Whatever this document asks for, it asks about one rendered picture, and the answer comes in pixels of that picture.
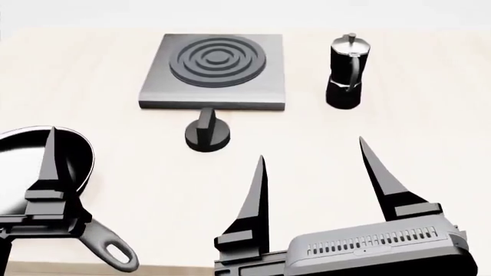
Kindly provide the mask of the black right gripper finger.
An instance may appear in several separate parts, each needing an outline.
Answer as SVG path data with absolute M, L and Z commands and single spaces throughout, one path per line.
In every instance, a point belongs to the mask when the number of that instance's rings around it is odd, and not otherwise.
M 236 220 L 214 238 L 214 246 L 220 259 L 259 258 L 269 253 L 269 188 L 262 156 Z
M 361 136 L 359 144 L 365 169 L 387 222 L 443 213 L 441 204 L 428 202 L 403 186 Z

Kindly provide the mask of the black and silver moka pot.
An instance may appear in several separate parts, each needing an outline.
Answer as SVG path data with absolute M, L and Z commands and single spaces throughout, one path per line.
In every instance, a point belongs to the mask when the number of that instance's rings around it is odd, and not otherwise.
M 362 75 L 371 46 L 356 34 L 345 34 L 331 43 L 331 74 L 325 91 L 326 103 L 351 110 L 361 102 Z

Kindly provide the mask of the grey square stove with burner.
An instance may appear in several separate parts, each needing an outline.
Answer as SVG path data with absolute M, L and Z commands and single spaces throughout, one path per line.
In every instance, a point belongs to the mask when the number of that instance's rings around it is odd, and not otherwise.
M 165 34 L 139 94 L 143 109 L 284 110 L 280 34 Z

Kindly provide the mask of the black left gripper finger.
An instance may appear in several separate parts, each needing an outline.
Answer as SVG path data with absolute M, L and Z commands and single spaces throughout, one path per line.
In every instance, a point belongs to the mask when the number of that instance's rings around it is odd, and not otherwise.
M 64 213 L 64 147 L 52 127 L 44 147 L 38 180 L 26 190 L 26 215 L 62 216 Z

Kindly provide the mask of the black round stove knob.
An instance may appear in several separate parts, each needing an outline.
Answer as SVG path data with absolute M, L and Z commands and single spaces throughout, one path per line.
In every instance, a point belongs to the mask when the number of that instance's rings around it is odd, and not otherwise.
M 223 149 L 230 141 L 228 124 L 216 117 L 213 108 L 200 111 L 199 119 L 190 123 L 185 130 L 187 146 L 201 153 L 211 153 Z

